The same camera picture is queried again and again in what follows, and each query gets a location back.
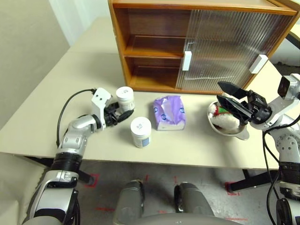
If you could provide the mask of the white plush toy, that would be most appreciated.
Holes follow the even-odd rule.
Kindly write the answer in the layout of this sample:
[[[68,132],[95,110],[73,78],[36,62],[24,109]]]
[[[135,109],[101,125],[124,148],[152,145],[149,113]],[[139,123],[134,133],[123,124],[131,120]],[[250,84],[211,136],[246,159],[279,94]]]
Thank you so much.
[[[235,134],[239,132],[240,121],[216,101],[208,107],[209,119],[214,127],[222,133]]]

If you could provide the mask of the purple tissue pack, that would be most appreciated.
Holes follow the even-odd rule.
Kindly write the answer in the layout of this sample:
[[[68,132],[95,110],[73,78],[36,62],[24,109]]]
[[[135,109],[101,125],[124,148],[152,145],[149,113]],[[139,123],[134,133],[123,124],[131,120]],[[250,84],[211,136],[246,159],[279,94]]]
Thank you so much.
[[[169,95],[157,98],[153,102],[157,131],[183,130],[186,115],[181,97]]]

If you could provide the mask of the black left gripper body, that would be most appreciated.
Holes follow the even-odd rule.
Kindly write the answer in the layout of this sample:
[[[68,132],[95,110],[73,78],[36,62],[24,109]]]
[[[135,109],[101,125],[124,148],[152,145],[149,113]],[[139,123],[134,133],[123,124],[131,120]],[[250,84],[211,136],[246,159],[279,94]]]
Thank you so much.
[[[107,127],[115,126],[118,124],[118,116],[116,114],[117,107],[106,107],[104,109],[104,119]]]

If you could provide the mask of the wooden cabinet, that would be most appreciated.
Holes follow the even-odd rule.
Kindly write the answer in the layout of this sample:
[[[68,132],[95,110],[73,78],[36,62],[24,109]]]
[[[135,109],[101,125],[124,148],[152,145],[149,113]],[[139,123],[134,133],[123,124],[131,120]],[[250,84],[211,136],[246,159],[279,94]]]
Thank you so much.
[[[295,0],[108,0],[108,4],[124,79],[136,91],[221,93],[221,89],[203,93],[176,88],[192,10],[292,15],[267,58],[300,18],[300,3]]]

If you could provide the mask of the grey robot torso edge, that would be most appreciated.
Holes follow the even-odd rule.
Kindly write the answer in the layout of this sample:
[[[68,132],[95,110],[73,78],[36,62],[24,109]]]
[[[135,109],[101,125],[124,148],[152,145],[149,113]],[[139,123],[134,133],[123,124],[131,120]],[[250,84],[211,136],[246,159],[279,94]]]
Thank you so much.
[[[241,225],[215,216],[192,213],[168,213],[138,219],[133,225]]]

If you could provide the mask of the ribbed glass sliding door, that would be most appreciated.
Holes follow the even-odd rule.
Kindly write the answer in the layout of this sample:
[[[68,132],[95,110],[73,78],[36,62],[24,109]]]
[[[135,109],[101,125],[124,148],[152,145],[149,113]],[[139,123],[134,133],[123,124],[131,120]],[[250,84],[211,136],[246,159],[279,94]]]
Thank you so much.
[[[254,75],[249,69],[256,58],[270,54],[292,20],[292,15],[231,12],[222,32],[231,39],[220,80],[244,87]]]
[[[176,82],[180,90],[219,92],[217,82],[231,81],[235,50],[235,11],[192,10]]]

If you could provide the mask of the beige side table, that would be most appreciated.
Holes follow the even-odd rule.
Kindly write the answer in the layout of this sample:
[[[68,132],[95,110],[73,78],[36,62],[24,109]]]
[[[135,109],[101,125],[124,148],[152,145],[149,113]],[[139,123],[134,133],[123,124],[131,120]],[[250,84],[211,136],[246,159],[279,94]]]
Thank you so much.
[[[292,43],[295,47],[300,49],[300,21],[291,28],[286,39]]]

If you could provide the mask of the dark grey rounded knee cover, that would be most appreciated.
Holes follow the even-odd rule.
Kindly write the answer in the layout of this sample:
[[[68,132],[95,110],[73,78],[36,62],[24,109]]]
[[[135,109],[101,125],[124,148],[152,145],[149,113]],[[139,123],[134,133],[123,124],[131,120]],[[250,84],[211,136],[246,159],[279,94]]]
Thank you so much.
[[[132,180],[120,192],[113,216],[113,225],[131,225],[143,215],[145,191],[143,182]]]
[[[192,183],[183,182],[175,186],[174,204],[176,213],[214,216],[212,208],[204,194]]]

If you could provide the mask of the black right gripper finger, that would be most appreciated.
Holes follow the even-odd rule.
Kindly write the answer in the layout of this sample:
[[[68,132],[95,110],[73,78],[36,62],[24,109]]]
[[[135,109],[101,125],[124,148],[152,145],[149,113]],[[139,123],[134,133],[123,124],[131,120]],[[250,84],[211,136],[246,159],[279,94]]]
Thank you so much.
[[[239,86],[235,85],[234,83],[219,81],[218,85],[223,92],[225,92],[237,99],[242,99],[242,98],[248,96],[248,91],[240,88]]]
[[[241,103],[233,98],[217,95],[220,105],[231,113],[235,118],[240,121],[241,125],[246,125],[252,117],[252,112],[244,107]]]

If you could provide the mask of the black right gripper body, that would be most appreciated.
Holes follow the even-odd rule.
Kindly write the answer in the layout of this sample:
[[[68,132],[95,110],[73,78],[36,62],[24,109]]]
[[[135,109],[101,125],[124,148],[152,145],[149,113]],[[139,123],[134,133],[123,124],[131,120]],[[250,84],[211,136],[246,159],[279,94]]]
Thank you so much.
[[[252,113],[250,117],[251,122],[254,124],[262,124],[271,116],[272,110],[263,96],[249,90],[247,100],[248,110]]]

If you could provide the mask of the white bowl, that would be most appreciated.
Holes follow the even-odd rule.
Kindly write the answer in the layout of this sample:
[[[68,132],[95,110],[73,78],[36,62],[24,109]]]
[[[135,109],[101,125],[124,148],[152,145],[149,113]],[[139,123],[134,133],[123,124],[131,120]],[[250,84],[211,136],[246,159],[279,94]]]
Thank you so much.
[[[220,135],[224,135],[224,136],[230,136],[230,137],[236,137],[240,140],[247,140],[249,138],[249,132],[247,131],[247,126],[246,125],[241,125],[240,124],[240,128],[239,128],[239,132],[235,133],[235,134],[227,134],[227,133],[222,133],[221,130],[217,129],[216,127],[214,127],[209,119],[209,114],[208,114],[208,110],[207,110],[207,118],[208,118],[208,122],[211,126],[211,128],[217,132]]]

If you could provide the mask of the white plastic bottle blue label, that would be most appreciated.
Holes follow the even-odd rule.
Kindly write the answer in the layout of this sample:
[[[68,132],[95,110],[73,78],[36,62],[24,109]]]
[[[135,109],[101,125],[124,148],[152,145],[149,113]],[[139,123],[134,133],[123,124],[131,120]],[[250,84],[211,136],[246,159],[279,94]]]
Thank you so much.
[[[136,147],[144,148],[151,142],[151,122],[146,117],[136,117],[130,124],[133,142]]]

